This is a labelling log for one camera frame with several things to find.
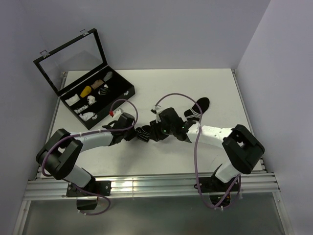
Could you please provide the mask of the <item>black sock thin white stripes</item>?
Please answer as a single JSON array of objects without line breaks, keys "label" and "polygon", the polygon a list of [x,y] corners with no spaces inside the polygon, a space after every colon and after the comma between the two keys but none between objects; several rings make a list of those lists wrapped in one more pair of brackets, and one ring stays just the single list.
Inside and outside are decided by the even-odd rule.
[{"label": "black sock thin white stripes", "polygon": [[151,136],[151,126],[149,125],[144,125],[142,127],[137,127],[135,129],[136,131],[136,137],[143,141],[143,142],[148,142],[150,140]]}]

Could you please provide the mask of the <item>black ankle sock white cuff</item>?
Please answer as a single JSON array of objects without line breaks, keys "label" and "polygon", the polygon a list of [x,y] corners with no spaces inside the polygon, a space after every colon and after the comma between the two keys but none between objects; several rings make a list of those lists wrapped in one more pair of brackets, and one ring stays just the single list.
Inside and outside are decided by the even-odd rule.
[{"label": "black ankle sock white cuff", "polygon": [[196,101],[190,109],[184,112],[184,116],[188,121],[199,121],[201,117],[201,112],[204,114],[210,105],[210,100],[207,97],[202,97]]}]

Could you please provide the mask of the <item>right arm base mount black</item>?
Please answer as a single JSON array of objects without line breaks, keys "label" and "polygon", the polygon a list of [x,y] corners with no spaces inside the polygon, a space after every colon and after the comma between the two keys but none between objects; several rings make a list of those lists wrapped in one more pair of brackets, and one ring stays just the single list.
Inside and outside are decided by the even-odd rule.
[{"label": "right arm base mount black", "polygon": [[199,185],[201,188],[202,193],[215,193],[215,192],[223,192],[223,194],[228,190],[230,185],[233,183],[233,187],[231,188],[230,192],[227,194],[226,198],[221,202],[219,207],[229,206],[232,202],[231,199],[231,192],[237,192],[237,197],[239,196],[239,192],[241,189],[241,176],[237,179],[234,177],[228,183],[223,183],[215,176],[212,177],[200,177],[199,178]]}]

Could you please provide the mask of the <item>black white striped rolled sock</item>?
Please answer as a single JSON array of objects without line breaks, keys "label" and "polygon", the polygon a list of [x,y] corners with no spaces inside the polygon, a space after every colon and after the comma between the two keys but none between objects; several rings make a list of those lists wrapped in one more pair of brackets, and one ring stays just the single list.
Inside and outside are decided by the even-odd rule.
[{"label": "black white striped rolled sock", "polygon": [[107,95],[109,93],[109,87],[107,84],[105,84],[102,88],[99,89],[98,94],[99,95]]}]

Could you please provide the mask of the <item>white crumpled sock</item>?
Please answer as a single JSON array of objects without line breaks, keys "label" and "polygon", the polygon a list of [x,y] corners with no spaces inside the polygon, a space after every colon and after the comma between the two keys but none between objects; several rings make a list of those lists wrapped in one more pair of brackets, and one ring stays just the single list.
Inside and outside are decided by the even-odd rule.
[{"label": "white crumpled sock", "polygon": [[89,120],[90,118],[92,118],[93,116],[95,116],[95,113],[93,112],[87,112],[87,113],[84,113],[84,114],[80,114],[79,117],[81,118],[81,120],[83,121],[87,121]]}]

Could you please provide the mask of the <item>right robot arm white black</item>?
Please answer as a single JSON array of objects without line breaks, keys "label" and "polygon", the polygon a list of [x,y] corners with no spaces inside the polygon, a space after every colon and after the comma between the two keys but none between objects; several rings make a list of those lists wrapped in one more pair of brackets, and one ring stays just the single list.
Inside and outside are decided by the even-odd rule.
[{"label": "right robot arm white black", "polygon": [[221,191],[231,179],[240,174],[248,175],[265,153],[263,145],[243,125],[221,128],[201,125],[198,121],[184,121],[174,108],[151,110],[156,119],[150,122],[150,139],[161,141],[169,135],[188,143],[201,142],[223,149],[228,160],[213,174],[212,187]]}]

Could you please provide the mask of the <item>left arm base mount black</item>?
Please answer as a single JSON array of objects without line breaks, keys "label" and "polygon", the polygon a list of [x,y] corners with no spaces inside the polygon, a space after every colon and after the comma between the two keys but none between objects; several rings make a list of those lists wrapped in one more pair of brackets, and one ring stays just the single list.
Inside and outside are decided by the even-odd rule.
[{"label": "left arm base mount black", "polygon": [[[98,215],[109,210],[111,201],[108,198],[111,193],[111,181],[96,181],[92,179],[86,186],[79,187],[74,183],[68,183],[66,197],[76,198],[76,208],[86,215]],[[107,201],[106,207],[95,212],[100,205],[100,199]]]}]

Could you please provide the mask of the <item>tan rolled sock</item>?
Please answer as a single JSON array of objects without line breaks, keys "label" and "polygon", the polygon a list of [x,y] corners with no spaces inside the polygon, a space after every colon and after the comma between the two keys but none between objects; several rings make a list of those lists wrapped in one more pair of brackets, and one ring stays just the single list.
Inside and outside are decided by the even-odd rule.
[{"label": "tan rolled sock", "polygon": [[96,80],[96,81],[91,85],[91,87],[92,87],[94,90],[96,90],[98,87],[100,87],[100,86],[103,85],[103,84],[104,84],[104,81],[101,80],[101,79],[98,79],[98,80]]}]

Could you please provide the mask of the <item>black display case with lid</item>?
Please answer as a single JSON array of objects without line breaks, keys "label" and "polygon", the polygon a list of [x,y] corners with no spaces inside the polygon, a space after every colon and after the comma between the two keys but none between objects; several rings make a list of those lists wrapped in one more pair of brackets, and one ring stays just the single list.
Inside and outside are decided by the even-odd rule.
[{"label": "black display case with lid", "polygon": [[[117,108],[126,99],[135,95],[134,85],[108,64],[95,28],[89,31],[82,30],[78,37],[50,52],[42,51],[41,56],[33,63],[60,101],[88,130],[109,115],[110,107]],[[112,78],[104,81],[103,78],[110,71],[113,73]],[[96,102],[89,106],[87,101],[89,95],[81,98],[80,93],[86,86],[91,86],[98,79],[103,80],[104,84],[96,90],[92,88],[89,95],[94,96]],[[105,84],[109,87],[109,93],[99,95],[99,89]],[[68,106],[65,100],[75,94],[78,94],[80,100]],[[80,114],[95,113],[95,116],[87,121],[81,120],[80,114],[74,112],[75,109],[84,105],[89,107]]]}]

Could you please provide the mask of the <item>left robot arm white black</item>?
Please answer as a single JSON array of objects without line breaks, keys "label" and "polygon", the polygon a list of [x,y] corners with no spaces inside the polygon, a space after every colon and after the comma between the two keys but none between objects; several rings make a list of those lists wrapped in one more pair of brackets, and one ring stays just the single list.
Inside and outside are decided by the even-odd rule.
[{"label": "left robot arm white black", "polygon": [[79,154],[98,147],[109,147],[135,137],[136,118],[118,110],[113,121],[98,131],[74,134],[65,129],[57,130],[36,156],[36,162],[56,180],[64,180],[83,195],[110,190],[97,183],[92,174],[76,165]]}]

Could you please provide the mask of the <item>yellow rolled sock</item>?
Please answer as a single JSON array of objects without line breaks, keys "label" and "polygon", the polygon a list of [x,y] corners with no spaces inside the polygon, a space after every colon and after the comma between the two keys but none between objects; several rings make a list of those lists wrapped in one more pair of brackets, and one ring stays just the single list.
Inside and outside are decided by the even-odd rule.
[{"label": "yellow rolled sock", "polygon": [[86,97],[87,95],[89,95],[89,94],[91,93],[91,91],[92,91],[92,87],[86,86],[86,87],[82,90],[82,92],[80,93],[80,97],[81,97],[81,98]]}]

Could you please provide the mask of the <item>white grey rolled sock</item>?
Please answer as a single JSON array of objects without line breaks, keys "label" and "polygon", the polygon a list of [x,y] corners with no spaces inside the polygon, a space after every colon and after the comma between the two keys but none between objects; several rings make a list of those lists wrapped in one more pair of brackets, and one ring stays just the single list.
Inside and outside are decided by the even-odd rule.
[{"label": "white grey rolled sock", "polygon": [[96,98],[92,95],[89,95],[87,97],[87,101],[88,101],[89,106],[91,106],[92,104],[94,104],[96,102]]}]

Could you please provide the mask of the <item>aluminium frame rail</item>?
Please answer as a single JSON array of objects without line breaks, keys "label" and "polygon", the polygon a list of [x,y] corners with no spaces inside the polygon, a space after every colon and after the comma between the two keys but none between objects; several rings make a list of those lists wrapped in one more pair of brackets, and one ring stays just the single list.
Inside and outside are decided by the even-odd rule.
[{"label": "aluminium frame rail", "polygon": [[[134,177],[98,177],[98,181],[111,181],[109,198],[198,196],[194,189],[193,174],[153,175]],[[241,193],[279,192],[273,173],[252,173],[242,176]],[[24,201],[68,199],[67,183],[51,178],[29,181],[24,192]]]}]

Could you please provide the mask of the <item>white black patterned rolled sock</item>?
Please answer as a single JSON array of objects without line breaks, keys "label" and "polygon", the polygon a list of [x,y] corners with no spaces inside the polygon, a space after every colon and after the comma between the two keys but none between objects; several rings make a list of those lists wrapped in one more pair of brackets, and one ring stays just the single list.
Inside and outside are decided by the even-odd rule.
[{"label": "white black patterned rolled sock", "polygon": [[84,110],[86,110],[88,107],[89,107],[88,105],[84,105],[84,106],[82,106],[82,107],[80,107],[80,108],[78,108],[78,109],[75,109],[74,112],[75,112],[76,114],[80,114],[81,112],[83,112]]}]

